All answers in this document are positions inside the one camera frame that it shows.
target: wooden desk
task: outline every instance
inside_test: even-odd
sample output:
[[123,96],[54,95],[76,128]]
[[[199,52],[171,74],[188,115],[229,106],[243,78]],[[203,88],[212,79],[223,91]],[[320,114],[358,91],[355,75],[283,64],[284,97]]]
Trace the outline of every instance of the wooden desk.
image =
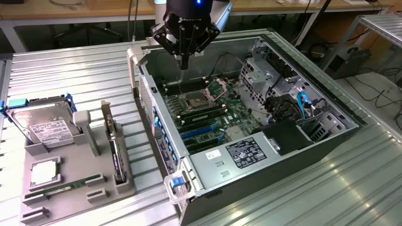
[[[380,0],[383,12],[387,10],[392,0]],[[304,38],[305,32],[316,18],[322,3],[311,4],[307,12],[312,13],[307,21],[296,44]],[[14,31],[16,26],[44,25],[44,24],[78,24],[125,21],[128,9],[89,10],[85,5],[76,6],[70,10],[62,6],[53,5],[48,0],[25,0],[24,4],[0,5],[0,28],[16,52],[25,52],[22,41]],[[268,15],[268,14],[296,14],[303,13],[307,5],[288,3],[279,4],[275,0],[232,0],[232,16]],[[348,5],[342,0],[332,0],[327,11],[359,11],[370,10],[372,6]],[[139,0],[137,20],[155,19],[153,0]]]

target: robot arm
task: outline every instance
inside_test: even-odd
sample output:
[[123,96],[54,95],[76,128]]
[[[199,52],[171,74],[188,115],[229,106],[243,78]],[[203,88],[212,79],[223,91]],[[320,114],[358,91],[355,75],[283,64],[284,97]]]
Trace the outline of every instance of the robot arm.
[[167,0],[163,22],[152,28],[152,37],[175,55],[180,70],[188,69],[188,57],[219,35],[231,6],[229,0]]

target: label sticker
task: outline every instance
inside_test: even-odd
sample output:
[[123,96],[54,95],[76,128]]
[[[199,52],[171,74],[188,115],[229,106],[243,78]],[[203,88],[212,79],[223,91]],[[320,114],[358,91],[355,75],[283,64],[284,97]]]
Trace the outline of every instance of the label sticker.
[[29,126],[36,137],[44,145],[56,144],[65,140],[72,140],[73,136],[64,120],[46,122]]
[[225,146],[225,149],[240,169],[265,159],[261,148],[252,137]]
[[213,158],[216,158],[216,157],[220,156],[220,152],[219,152],[219,150],[216,149],[216,150],[213,150],[213,151],[205,153],[205,156],[207,156],[207,159],[211,160],[211,159],[213,159]]

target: hard drive label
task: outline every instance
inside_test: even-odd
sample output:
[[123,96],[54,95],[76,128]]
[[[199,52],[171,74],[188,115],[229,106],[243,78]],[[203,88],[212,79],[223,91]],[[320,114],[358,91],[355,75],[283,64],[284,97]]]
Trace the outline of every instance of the hard drive label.
[[36,137],[44,145],[56,144],[65,140],[72,140],[73,136],[64,120],[46,122],[29,126]]
[[265,159],[265,155],[252,137],[225,146],[225,149],[240,169]]

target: green circuit board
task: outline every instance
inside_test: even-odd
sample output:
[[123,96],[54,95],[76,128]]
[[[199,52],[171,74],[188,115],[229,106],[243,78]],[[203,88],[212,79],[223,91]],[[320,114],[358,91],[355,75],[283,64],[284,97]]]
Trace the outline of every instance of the green circuit board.
[[[207,150],[216,145],[231,142],[232,137],[225,133],[228,128],[237,126],[235,128],[239,128],[243,135],[247,136],[251,134],[251,131],[255,128],[260,127],[259,122],[247,112],[247,108],[240,99],[235,98],[237,88],[232,88],[232,86],[228,84],[225,84],[225,88],[225,93],[215,101],[207,99],[205,92],[201,89],[163,97],[179,132],[180,129],[185,127],[181,125],[181,121],[177,119],[179,115],[197,112],[199,110],[208,109],[215,106],[225,105],[227,110],[220,116],[203,119],[203,125],[199,128],[193,128],[180,133],[180,135],[183,135],[185,133],[196,132],[201,128],[212,126],[211,131],[191,136],[189,138],[183,138],[183,142],[191,154]],[[217,97],[223,93],[221,85],[217,82],[212,82],[208,86],[208,91],[213,97]]]

